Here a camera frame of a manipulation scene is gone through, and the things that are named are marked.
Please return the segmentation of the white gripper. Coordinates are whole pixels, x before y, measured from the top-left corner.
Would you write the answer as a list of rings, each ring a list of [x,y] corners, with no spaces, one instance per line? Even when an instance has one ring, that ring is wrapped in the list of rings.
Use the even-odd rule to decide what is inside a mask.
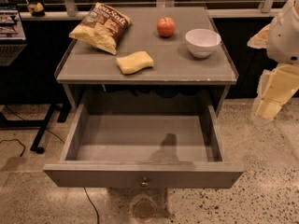
[[[299,0],[288,0],[270,25],[251,37],[247,46],[267,48],[268,57],[279,63],[272,71],[261,74],[252,106],[252,120],[266,124],[299,91]]]

